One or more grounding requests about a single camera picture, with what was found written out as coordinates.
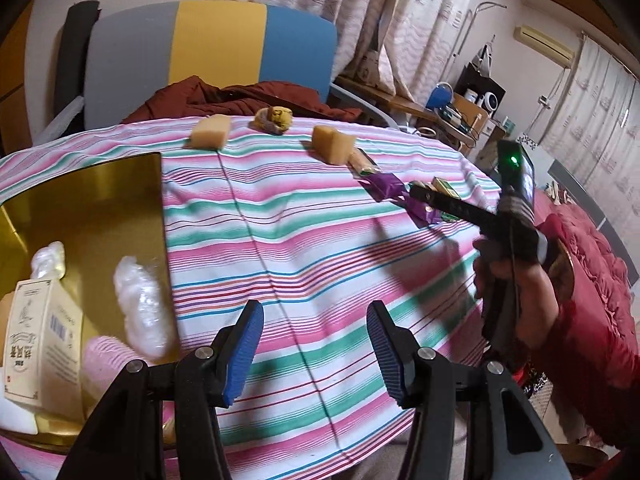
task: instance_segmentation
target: barcode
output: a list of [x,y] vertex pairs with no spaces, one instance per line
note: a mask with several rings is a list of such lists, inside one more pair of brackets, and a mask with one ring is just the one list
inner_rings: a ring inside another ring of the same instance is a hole
[[49,328],[56,334],[62,341],[65,340],[66,327],[60,323],[60,320],[51,314],[51,320],[49,321]]

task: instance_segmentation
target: purple wrapper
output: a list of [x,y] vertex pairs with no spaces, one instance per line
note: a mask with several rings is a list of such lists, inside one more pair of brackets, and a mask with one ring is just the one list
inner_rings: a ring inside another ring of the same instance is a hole
[[433,209],[427,206],[424,202],[420,202],[410,196],[404,197],[404,207],[409,214],[429,224],[439,224],[442,221],[438,210]]
[[398,198],[406,193],[402,181],[392,173],[376,173],[364,177],[375,195],[380,199]]

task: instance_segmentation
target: metal screw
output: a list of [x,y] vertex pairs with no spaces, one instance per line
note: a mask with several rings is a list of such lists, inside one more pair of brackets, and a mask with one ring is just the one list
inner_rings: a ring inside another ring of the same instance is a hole
[[213,348],[210,346],[201,346],[196,350],[196,357],[198,359],[209,359],[213,355]]
[[436,351],[428,346],[423,346],[422,348],[418,348],[418,357],[425,361],[431,361],[436,358]]
[[140,359],[133,359],[133,361],[129,361],[127,363],[127,372],[129,372],[130,374],[137,374],[140,370],[142,370],[144,364],[144,361],[141,361]]
[[498,361],[489,361],[486,369],[489,370],[492,374],[500,375],[504,371],[504,366]]

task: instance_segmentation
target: chair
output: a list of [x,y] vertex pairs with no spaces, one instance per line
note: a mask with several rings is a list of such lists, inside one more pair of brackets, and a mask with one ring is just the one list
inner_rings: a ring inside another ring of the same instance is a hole
[[[43,133],[44,142],[73,133],[66,128],[82,108],[84,124],[77,131],[112,126],[157,90],[191,75],[220,88],[267,80],[297,83],[317,90],[323,101],[331,92],[398,128],[382,111],[331,84],[337,34],[334,24],[319,16],[251,2],[197,0],[135,7],[95,21],[97,2],[91,1],[71,7],[68,20],[78,20],[78,6],[91,19],[79,20],[84,34],[65,23],[61,44],[70,43],[67,48],[76,52],[73,38],[86,41],[90,32],[86,63],[78,55],[70,62],[68,50],[61,49],[54,94],[60,113]],[[82,83],[79,98],[73,94]]]

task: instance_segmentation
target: brown jacket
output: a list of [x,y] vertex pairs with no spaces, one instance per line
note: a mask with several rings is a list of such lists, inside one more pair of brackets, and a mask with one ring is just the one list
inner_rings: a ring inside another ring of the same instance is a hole
[[192,75],[158,90],[151,99],[124,119],[122,124],[213,114],[252,116],[267,106],[290,108],[295,117],[348,123],[355,121],[361,113],[358,108],[331,108],[320,102],[317,91],[293,83],[265,81],[220,89]]

